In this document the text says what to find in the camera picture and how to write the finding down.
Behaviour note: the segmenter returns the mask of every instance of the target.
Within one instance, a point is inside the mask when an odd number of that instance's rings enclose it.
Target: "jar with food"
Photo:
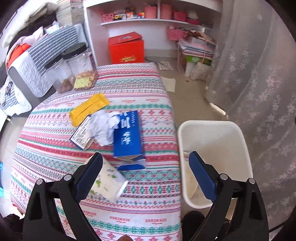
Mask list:
[[[74,89],[89,89],[95,85],[97,74],[91,59],[91,51],[87,49],[85,43],[67,48],[62,57],[75,75]]]
[[[44,67],[47,78],[52,82],[58,93],[64,93],[73,89],[75,77],[61,54],[50,59]]]

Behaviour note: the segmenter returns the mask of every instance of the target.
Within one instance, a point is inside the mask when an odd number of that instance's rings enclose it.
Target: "white crumpled tissue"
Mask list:
[[[86,127],[86,135],[94,138],[100,146],[112,144],[114,129],[118,129],[120,122],[119,114],[116,111],[107,113],[104,110],[93,113]]]

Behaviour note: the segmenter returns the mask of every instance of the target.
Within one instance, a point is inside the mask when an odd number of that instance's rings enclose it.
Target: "red box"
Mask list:
[[[144,63],[144,40],[136,32],[108,39],[112,64]]]

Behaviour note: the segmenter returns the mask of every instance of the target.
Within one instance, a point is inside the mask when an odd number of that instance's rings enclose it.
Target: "pink basket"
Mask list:
[[[186,35],[186,33],[187,31],[184,30],[168,28],[168,39],[179,41]]]
[[[103,22],[111,22],[113,21],[114,13],[108,13],[103,15]]]
[[[175,12],[174,11],[174,20],[186,21],[187,13],[186,12]]]
[[[157,7],[145,7],[145,18],[156,18],[157,17]]]
[[[160,18],[161,19],[172,19],[173,6],[170,4],[160,5]]]
[[[194,20],[191,18],[186,18],[186,22],[191,23],[191,24],[195,24],[195,25],[200,25],[200,22],[198,20]]]

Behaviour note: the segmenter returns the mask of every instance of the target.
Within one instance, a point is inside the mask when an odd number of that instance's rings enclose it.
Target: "sheer lace curtain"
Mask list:
[[[264,0],[223,2],[206,98],[240,126],[269,228],[296,204],[296,43]]]

